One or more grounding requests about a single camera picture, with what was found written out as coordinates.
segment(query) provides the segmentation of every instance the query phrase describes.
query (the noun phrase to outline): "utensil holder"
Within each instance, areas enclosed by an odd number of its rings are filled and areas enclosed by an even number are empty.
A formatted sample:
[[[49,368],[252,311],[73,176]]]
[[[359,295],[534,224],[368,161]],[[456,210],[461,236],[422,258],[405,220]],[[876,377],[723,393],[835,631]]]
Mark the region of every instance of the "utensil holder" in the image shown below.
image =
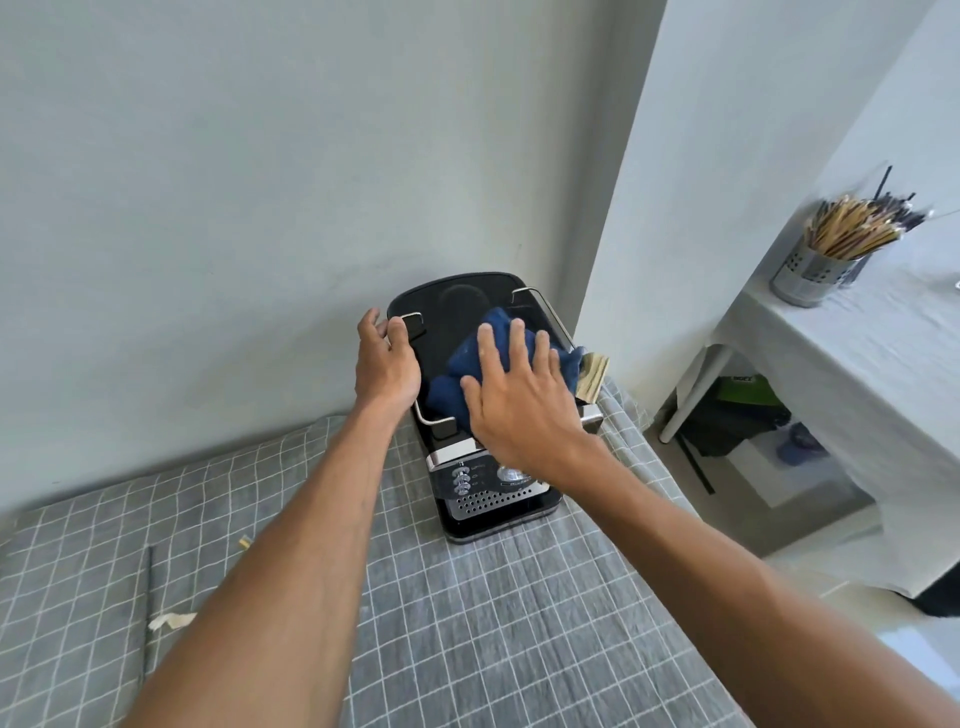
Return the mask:
[[[771,279],[770,290],[791,305],[813,308],[839,287],[859,261],[827,257],[801,240]]]

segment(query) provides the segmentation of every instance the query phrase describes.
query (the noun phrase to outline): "blue towel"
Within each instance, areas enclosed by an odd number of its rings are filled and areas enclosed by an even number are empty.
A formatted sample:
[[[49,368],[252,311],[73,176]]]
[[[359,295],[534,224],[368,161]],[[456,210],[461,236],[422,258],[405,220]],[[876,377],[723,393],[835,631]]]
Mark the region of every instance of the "blue towel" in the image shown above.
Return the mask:
[[[502,308],[492,308],[484,317],[483,322],[493,327],[493,341],[500,352],[500,363],[503,371],[510,371],[510,316]],[[527,356],[531,363],[534,358],[536,334],[529,328],[524,331],[527,342]],[[560,347],[550,344],[551,349],[560,352],[560,371],[564,375],[567,389],[570,393],[576,391],[577,378],[580,376],[580,360],[584,357],[584,348],[577,347],[572,352],[565,352]],[[483,381],[480,371],[480,352],[477,347],[476,334],[468,336],[464,343],[457,347],[457,351],[446,362],[446,374],[435,376],[430,380],[430,390],[427,393],[426,405],[444,417],[454,417],[457,426],[465,432],[470,432],[470,413],[464,391],[460,388],[460,379],[471,375],[477,381]]]

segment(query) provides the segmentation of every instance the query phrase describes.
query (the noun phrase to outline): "drip tray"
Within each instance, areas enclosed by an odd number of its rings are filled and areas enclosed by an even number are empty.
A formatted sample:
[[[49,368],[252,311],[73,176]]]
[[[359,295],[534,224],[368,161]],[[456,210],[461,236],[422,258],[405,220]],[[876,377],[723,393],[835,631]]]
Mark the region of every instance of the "drip tray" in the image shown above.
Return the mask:
[[[450,518],[454,521],[465,521],[481,513],[501,508],[519,500],[540,496],[550,490],[550,486],[539,481],[528,485],[515,493],[495,493],[494,491],[479,491],[468,496],[445,500]]]

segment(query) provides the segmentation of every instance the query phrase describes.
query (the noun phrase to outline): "hand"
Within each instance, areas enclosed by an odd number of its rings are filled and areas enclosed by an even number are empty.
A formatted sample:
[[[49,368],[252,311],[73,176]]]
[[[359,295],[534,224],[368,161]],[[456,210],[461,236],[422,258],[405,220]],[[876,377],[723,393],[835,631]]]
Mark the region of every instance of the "hand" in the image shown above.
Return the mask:
[[[477,331],[483,386],[461,379],[470,428],[497,462],[556,484],[566,456],[599,441],[584,432],[577,404],[560,373],[560,357],[546,331],[537,333],[531,369],[524,324],[510,324],[510,372],[504,373],[490,324]]]
[[[420,392],[420,364],[407,339],[403,319],[376,322],[380,316],[371,308],[357,325],[360,353],[357,355],[357,408],[382,407],[384,414],[397,421],[409,409]],[[384,336],[390,335],[390,343]]]

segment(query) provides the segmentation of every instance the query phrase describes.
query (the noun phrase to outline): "left hand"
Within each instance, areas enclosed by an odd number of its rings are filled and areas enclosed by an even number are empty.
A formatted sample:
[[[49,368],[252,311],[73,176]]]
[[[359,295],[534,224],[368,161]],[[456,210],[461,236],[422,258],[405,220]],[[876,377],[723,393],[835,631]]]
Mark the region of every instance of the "left hand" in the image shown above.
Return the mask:
[[[360,353],[357,355],[357,407],[382,407],[399,421],[413,406],[420,392],[420,364],[407,339],[403,319],[376,322],[378,308],[371,308],[357,325]],[[390,336],[390,343],[384,339]]]

